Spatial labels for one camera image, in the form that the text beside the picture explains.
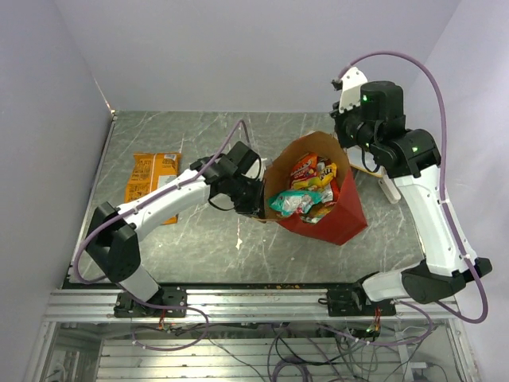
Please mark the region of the teal snack packet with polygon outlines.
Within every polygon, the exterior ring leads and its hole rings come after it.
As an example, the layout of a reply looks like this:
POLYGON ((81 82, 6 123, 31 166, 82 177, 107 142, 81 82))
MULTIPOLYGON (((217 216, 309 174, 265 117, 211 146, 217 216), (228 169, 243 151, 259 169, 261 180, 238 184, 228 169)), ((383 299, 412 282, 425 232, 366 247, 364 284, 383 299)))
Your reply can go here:
POLYGON ((306 214, 314 205, 321 202, 321 194, 305 189, 289 189, 269 199, 269 206, 283 217, 306 214))

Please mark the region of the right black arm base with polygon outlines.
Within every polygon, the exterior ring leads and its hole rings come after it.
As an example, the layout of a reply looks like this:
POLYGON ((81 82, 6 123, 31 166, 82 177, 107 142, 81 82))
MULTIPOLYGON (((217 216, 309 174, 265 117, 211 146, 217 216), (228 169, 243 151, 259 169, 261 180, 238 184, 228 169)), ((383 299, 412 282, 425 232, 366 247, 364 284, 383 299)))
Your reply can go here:
POLYGON ((317 302, 327 307, 330 317, 352 317, 363 315, 366 295, 356 286, 340 286, 328 289, 317 302))

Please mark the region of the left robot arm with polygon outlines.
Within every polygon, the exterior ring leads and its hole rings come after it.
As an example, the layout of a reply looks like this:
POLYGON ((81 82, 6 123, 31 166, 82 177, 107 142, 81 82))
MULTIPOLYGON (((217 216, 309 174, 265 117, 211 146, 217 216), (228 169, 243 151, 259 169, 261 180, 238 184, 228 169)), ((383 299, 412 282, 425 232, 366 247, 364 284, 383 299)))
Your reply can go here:
POLYGON ((134 297, 134 306, 153 316, 164 302, 163 291, 142 266, 139 244, 170 217, 194 206, 228 197, 239 215, 259 217, 263 210, 263 162, 243 142, 226 154, 193 162, 169 184, 135 201, 95 209, 87 233, 86 252, 107 279, 134 297))

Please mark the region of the orange kettle chips bag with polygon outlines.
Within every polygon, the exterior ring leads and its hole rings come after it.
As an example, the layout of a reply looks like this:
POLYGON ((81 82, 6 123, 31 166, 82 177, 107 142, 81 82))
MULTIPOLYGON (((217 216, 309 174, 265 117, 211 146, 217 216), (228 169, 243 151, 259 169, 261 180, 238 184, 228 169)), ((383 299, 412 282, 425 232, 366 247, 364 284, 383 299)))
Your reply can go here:
POLYGON ((135 153, 134 168, 126 184, 124 202, 135 201, 176 179, 180 161, 180 152, 135 153))

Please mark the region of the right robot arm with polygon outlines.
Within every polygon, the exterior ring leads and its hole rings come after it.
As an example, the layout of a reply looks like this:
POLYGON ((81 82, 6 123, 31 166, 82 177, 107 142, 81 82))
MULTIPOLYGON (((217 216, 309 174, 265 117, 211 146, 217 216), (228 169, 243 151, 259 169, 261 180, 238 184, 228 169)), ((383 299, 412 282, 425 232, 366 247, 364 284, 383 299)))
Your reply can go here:
POLYGON ((440 188, 441 155, 433 136, 406 128, 402 88, 352 75, 332 85, 341 92, 330 113, 340 145, 360 148, 376 169, 385 169, 411 211, 425 255, 410 267, 365 277, 350 297, 352 309, 369 314, 392 298, 438 302, 489 274, 491 261, 469 246, 440 188))

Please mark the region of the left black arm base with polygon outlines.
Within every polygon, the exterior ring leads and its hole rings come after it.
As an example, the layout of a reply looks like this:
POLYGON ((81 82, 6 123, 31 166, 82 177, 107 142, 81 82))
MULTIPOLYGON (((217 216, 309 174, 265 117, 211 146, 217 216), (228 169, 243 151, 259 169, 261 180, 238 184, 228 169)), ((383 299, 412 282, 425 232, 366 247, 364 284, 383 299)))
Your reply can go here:
POLYGON ((163 313, 171 318, 183 318, 186 314, 187 294, 185 291, 161 287, 147 302, 141 303, 128 292, 118 294, 113 315, 115 318, 155 318, 163 313))

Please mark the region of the red paper bag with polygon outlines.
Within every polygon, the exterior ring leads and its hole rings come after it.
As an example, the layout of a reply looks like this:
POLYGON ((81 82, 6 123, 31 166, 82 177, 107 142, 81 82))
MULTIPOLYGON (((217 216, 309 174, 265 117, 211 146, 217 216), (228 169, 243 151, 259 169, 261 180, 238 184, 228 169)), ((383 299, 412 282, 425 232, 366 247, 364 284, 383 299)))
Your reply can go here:
POLYGON ((367 227, 348 156, 316 131, 290 143, 264 175, 260 222, 343 245, 367 227))

